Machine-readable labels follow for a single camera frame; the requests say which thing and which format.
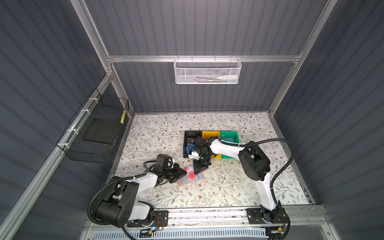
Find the white card with red circle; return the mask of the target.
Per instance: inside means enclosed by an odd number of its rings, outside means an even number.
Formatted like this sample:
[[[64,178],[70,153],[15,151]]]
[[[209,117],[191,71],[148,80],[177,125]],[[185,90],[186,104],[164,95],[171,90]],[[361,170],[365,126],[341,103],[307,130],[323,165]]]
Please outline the white card with red circle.
[[[194,174],[194,167],[193,166],[186,167],[185,171],[187,172],[186,183],[198,181],[198,180],[201,180],[203,178],[202,174],[198,174],[198,175]]]

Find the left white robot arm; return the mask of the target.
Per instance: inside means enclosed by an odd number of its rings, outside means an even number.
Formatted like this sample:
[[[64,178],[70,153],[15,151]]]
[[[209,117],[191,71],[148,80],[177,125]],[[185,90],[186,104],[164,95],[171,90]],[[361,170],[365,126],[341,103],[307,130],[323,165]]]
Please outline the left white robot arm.
[[[163,181],[176,183],[187,175],[178,164],[160,172],[149,171],[131,177],[113,177],[91,199],[87,207],[88,219],[96,225],[123,228],[132,221],[151,223],[154,206],[137,200],[137,195],[158,187]]]

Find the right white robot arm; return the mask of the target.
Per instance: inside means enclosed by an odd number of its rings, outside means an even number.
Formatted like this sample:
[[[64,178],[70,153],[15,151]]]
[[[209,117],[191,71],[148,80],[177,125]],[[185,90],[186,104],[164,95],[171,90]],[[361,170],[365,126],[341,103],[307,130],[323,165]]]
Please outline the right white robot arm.
[[[266,223],[272,223],[279,215],[278,201],[271,189],[270,160],[255,142],[247,145],[230,143],[211,137],[208,140],[196,137],[193,140],[195,150],[189,154],[193,159],[194,174],[200,174],[211,165],[216,155],[225,155],[239,160],[246,176],[256,182],[261,198],[261,217]]]

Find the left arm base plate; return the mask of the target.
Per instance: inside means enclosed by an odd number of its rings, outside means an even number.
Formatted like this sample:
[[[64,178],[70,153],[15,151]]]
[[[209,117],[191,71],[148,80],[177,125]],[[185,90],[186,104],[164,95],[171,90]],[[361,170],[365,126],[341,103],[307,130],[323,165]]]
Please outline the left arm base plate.
[[[128,228],[149,228],[149,227],[167,227],[169,220],[169,211],[154,211],[154,217],[148,220],[134,220],[127,223]]]

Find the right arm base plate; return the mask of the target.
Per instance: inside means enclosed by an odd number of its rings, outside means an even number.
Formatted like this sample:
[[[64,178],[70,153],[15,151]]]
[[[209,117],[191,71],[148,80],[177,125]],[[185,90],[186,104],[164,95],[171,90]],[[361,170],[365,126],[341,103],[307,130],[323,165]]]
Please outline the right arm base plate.
[[[284,208],[277,206],[270,211],[264,207],[246,209],[250,224],[281,224],[287,225],[289,217]]]

